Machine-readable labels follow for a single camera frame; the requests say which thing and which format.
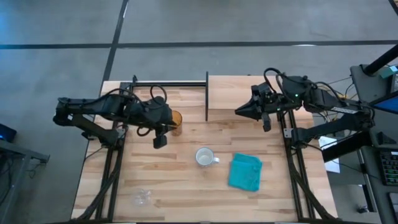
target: mug handle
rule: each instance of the mug handle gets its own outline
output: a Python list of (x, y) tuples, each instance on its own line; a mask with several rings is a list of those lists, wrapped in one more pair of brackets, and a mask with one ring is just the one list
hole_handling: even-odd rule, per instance
[(216, 164), (216, 163), (220, 163), (220, 159), (217, 157), (214, 157), (212, 164)]

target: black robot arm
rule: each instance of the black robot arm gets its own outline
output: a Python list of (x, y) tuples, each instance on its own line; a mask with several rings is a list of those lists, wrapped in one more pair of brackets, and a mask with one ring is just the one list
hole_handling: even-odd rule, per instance
[(281, 93), (276, 92), (265, 76), (266, 81), (251, 87), (252, 96), (249, 102), (235, 110), (235, 114), (262, 120), (264, 131), (271, 130), (269, 114), (299, 109), (304, 107), (311, 113), (334, 111), (344, 113), (337, 121), (315, 126), (313, 128), (295, 128), (287, 130), (286, 135), (291, 136), (292, 145), (299, 146), (308, 143), (311, 139), (342, 130), (363, 131), (374, 126), (374, 111), (366, 103), (340, 98), (331, 89), (332, 95), (319, 88), (320, 85), (328, 86), (323, 82), (312, 82), (307, 77), (288, 77), (277, 69), (268, 70), (277, 73), (276, 80)]
[[(128, 94), (111, 94), (115, 91)], [(138, 126), (139, 136), (145, 136), (155, 130), (154, 148), (158, 149), (167, 144), (164, 135), (175, 129), (172, 121), (172, 110), (161, 96), (156, 96), (148, 101), (141, 101), (135, 94), (115, 89), (97, 99), (69, 99), (59, 98), (53, 121), (61, 126), (76, 126), (84, 132), (86, 138), (95, 136), (101, 144), (113, 146), (119, 139), (119, 133), (115, 129), (104, 129), (83, 115), (100, 115), (110, 121)]]

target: butcher block tabletop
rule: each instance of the butcher block tabletop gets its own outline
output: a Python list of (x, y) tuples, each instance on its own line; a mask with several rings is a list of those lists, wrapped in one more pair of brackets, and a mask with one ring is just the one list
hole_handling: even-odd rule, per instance
[[(129, 127), (114, 222), (297, 221), (284, 142), (275, 116), (271, 116), (271, 131), (265, 133), (261, 121), (242, 119), (231, 111), (250, 99), (250, 85), (260, 84), (262, 77), (211, 76), (209, 81), (209, 116), (210, 110), (219, 110), (217, 119), (209, 117), (209, 121), (205, 121), (205, 87), (165, 87), (167, 103), (182, 114), (182, 134), (173, 136), (167, 133), (167, 145), (154, 149), (154, 133), (139, 137), (137, 128)], [(120, 82), (104, 82), (101, 94), (119, 88), (119, 85)], [(135, 87), (134, 93), (142, 100), (150, 99), (149, 87)], [(154, 95), (162, 95), (162, 92), (154, 89)], [(303, 109), (294, 113), (297, 126), (313, 126), (310, 113)], [(112, 122), (100, 116), (96, 116), (95, 123), (104, 128), (112, 126)], [(90, 141), (87, 155), (100, 147), (98, 141)], [(201, 147), (213, 150), (220, 163), (209, 167), (198, 166), (195, 153)], [(72, 218), (81, 215), (98, 193), (106, 151), (102, 149), (85, 161)], [(236, 152), (256, 156), (262, 161), (261, 183), (257, 192), (228, 186), (229, 167)], [(306, 148), (303, 157), (310, 189), (328, 212), (336, 217), (321, 152)], [(137, 190), (150, 192), (145, 205), (134, 201)], [(302, 192), (300, 198), (306, 214)], [(109, 193), (105, 198), (104, 217), (108, 202)]]

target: computer screen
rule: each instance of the computer screen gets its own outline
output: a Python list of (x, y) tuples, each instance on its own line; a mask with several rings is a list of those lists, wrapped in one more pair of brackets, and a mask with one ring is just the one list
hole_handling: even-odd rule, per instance
[(398, 114), (398, 91), (373, 101), (371, 105), (376, 109)]

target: blue cloth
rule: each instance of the blue cloth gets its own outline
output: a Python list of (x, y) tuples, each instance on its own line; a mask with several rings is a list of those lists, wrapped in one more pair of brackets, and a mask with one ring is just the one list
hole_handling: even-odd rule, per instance
[(262, 162), (254, 156), (236, 153), (229, 170), (228, 185), (248, 191), (260, 189)]

